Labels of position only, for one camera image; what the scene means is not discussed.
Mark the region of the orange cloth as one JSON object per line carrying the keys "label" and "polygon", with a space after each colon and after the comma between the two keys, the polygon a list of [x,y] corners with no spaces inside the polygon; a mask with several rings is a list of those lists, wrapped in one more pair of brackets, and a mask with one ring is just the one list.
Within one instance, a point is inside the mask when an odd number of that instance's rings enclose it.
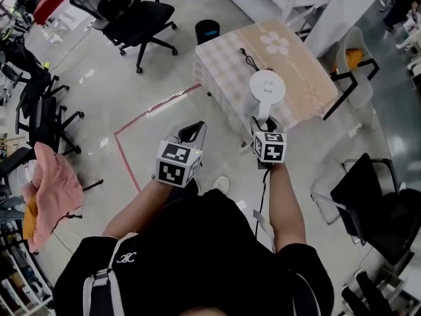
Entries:
{"label": "orange cloth", "polygon": [[32,196],[26,204],[22,225],[22,237],[25,240],[32,238],[36,229],[36,219],[38,214],[36,199],[36,196]]}

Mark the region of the orange cushion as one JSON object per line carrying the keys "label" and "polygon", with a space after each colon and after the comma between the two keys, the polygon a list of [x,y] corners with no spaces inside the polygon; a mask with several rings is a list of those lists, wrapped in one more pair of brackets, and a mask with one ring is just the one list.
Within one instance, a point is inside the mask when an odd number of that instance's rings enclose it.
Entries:
{"label": "orange cushion", "polygon": [[362,62],[364,52],[362,49],[345,49],[339,50],[336,55],[336,60],[332,72],[341,74],[349,72],[357,68],[358,64]]}

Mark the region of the pink checkered tablecloth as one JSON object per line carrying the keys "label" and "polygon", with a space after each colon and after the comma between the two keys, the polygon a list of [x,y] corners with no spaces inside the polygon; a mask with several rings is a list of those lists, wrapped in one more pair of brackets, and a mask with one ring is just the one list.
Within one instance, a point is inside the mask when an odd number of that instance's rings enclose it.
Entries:
{"label": "pink checkered tablecloth", "polygon": [[251,140],[244,101],[255,73],[241,49],[260,69],[270,67],[283,79],[285,97],[271,107],[270,114],[284,130],[315,115],[323,117],[337,99],[337,88],[323,66],[301,39],[277,19],[214,38],[196,47],[193,79],[211,93],[241,140]]}

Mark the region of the red box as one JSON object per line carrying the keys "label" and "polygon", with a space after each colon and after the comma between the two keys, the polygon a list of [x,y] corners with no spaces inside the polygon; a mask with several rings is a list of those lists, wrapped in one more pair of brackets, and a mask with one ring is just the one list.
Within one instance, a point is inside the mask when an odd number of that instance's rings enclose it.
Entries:
{"label": "red box", "polygon": [[47,19],[65,0],[41,0],[33,13],[37,25],[43,26]]}

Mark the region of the person's white shoe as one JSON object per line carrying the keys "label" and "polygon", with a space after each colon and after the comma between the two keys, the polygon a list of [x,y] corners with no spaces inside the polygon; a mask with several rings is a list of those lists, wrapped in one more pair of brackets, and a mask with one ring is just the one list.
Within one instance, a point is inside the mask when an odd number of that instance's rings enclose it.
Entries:
{"label": "person's white shoe", "polygon": [[213,184],[213,189],[217,189],[220,190],[223,194],[226,194],[229,190],[230,187],[230,180],[228,179],[227,176],[219,176],[214,184]]}

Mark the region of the black waste bin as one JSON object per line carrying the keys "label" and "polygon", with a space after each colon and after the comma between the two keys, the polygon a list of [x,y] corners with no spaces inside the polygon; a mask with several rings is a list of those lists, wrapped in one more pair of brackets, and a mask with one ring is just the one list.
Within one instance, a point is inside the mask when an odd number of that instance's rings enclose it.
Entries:
{"label": "black waste bin", "polygon": [[195,25],[195,35],[197,45],[201,45],[220,35],[220,25],[215,20],[201,20]]}

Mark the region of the pink cloth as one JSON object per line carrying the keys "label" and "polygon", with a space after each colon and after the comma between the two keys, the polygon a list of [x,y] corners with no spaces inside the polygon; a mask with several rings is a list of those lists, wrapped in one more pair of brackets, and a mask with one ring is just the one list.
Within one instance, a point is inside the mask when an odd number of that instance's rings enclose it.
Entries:
{"label": "pink cloth", "polygon": [[38,214],[34,235],[28,243],[30,252],[39,251],[48,241],[59,221],[82,205],[82,186],[66,158],[48,145],[34,146],[37,165],[32,180],[22,189],[26,202],[36,196]]}

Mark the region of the person's left forearm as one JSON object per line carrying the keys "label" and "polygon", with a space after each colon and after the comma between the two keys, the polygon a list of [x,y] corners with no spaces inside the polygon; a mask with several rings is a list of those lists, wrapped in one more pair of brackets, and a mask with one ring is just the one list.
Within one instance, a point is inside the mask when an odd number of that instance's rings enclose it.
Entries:
{"label": "person's left forearm", "polygon": [[163,207],[172,185],[151,180],[144,189],[107,225],[102,237],[121,239],[132,232],[143,230]]}

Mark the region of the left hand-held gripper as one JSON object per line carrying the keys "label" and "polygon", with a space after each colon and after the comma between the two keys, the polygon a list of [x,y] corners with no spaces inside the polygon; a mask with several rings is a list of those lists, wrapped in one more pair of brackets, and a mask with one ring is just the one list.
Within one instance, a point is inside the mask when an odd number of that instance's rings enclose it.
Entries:
{"label": "left hand-held gripper", "polygon": [[186,187],[202,166],[207,124],[195,123],[173,127],[160,142],[155,178],[179,188]]}

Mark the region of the person's black shirt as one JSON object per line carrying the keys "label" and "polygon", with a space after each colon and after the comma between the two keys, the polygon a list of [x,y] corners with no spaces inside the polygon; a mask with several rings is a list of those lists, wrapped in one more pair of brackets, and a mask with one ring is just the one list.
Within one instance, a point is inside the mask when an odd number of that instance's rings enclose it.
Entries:
{"label": "person's black shirt", "polygon": [[217,190],[172,201],[139,234],[84,238],[53,289],[57,316],[83,316],[83,286],[111,267],[124,316],[331,316],[332,282],[316,252],[259,243],[234,201]]}

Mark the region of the black cantilever visitor chair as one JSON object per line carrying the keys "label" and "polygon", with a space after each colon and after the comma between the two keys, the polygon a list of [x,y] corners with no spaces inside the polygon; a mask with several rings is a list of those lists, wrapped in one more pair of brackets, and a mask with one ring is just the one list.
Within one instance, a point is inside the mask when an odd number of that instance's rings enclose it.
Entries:
{"label": "black cantilever visitor chair", "polygon": [[341,164],[345,175],[330,197],[314,191],[310,197],[332,204],[338,216],[328,225],[343,221],[348,235],[362,245],[370,244],[390,265],[396,265],[410,251],[421,229],[421,192],[397,184],[391,159],[373,159],[363,153],[359,159]]}

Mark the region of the person's right forearm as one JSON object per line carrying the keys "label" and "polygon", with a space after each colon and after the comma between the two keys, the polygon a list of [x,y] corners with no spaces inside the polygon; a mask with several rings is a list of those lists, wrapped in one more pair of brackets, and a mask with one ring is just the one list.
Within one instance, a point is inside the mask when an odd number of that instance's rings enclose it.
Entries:
{"label": "person's right forearm", "polygon": [[283,163],[271,169],[269,190],[269,221],[276,252],[290,244],[306,244],[303,214]]}

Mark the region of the white electric kettle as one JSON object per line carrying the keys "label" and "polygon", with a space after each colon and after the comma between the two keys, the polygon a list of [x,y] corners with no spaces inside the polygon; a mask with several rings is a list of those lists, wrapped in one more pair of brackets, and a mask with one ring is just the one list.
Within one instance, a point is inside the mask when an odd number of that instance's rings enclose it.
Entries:
{"label": "white electric kettle", "polygon": [[286,93],[284,80],[271,70],[260,70],[250,78],[243,100],[246,117],[254,117],[263,125],[270,115],[271,106],[281,102]]}

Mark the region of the black mesh office chair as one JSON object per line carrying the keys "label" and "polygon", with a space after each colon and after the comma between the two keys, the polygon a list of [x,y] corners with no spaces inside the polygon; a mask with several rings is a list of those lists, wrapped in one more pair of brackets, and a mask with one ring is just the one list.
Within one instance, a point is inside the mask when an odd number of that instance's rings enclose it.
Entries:
{"label": "black mesh office chair", "polygon": [[105,35],[119,48],[122,56],[125,49],[139,47],[136,72],[141,74],[141,60],[148,43],[168,48],[172,55],[178,50],[155,36],[161,31],[177,25],[171,21],[175,8],[169,4],[147,0],[70,0],[70,4],[95,18],[92,27]]}

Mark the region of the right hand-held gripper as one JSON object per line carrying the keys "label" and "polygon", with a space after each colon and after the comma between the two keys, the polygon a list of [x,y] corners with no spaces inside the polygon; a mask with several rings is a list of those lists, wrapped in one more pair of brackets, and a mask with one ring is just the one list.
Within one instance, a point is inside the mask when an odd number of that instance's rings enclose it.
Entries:
{"label": "right hand-held gripper", "polygon": [[283,126],[272,116],[264,124],[252,116],[253,153],[259,169],[271,169],[275,164],[284,163],[287,137]]}

